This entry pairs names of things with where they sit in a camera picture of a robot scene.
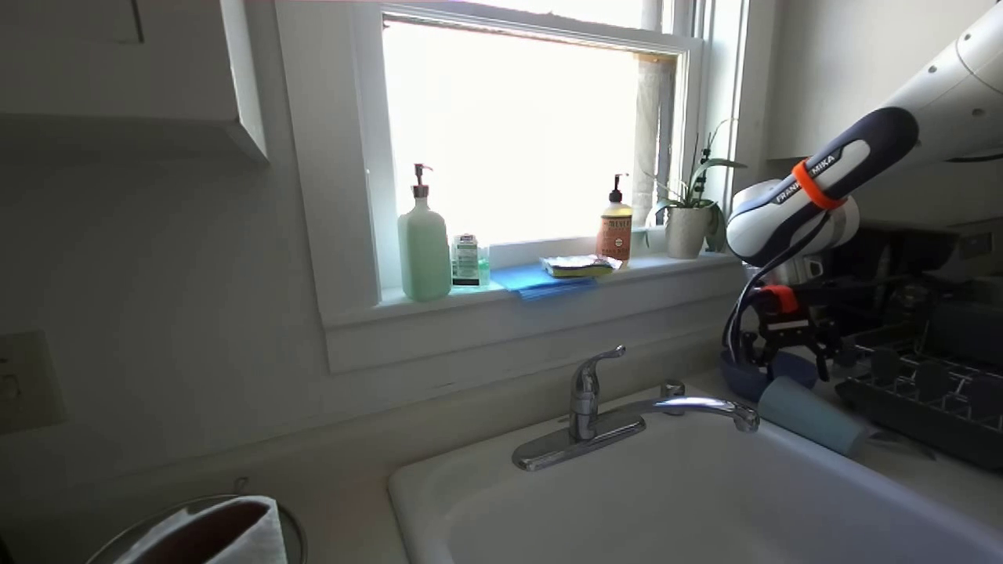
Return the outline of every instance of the sponge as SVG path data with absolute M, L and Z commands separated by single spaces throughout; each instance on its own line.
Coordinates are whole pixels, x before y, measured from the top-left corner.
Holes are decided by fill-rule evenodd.
M 847 458 L 870 434 L 865 418 L 843 412 L 786 376 L 765 386 L 759 393 L 759 416 Z

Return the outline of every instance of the kitchen sink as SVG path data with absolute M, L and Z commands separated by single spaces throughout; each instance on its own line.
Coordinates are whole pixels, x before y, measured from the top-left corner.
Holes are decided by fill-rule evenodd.
M 645 412 L 582 458 L 519 471 L 555 422 L 466 446 L 392 477 L 415 564 L 891 564 L 1003 560 L 1003 537 L 771 422 Z

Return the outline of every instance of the window sill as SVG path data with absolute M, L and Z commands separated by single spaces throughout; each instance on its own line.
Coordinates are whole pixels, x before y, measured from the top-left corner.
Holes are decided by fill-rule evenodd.
M 732 300 L 737 285 L 740 262 L 732 253 L 704 253 L 696 259 L 636 258 L 629 270 L 549 300 L 519 300 L 504 288 L 458 288 L 429 302 L 387 298 L 327 321 L 329 368 L 379 368 L 504 340 L 540 340 L 629 315 L 668 315 L 675 307 Z

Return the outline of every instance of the soap dispenser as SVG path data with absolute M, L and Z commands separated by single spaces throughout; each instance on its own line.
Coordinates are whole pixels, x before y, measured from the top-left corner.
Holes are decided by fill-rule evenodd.
M 601 214 L 595 253 L 628 259 L 629 229 L 632 229 L 632 210 L 624 202 L 620 174 L 615 174 L 615 187 L 609 190 L 609 207 Z
M 399 223 L 403 295 L 412 300 L 439 300 L 452 285 L 444 219 L 429 207 L 427 170 L 429 165 L 415 161 L 415 210 Z

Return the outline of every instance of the white cabinet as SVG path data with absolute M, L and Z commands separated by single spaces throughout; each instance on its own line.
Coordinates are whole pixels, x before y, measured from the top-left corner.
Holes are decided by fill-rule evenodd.
M 0 158 L 263 155 L 244 0 L 0 0 Z
M 775 158 L 809 155 L 881 106 L 997 0 L 782 0 Z

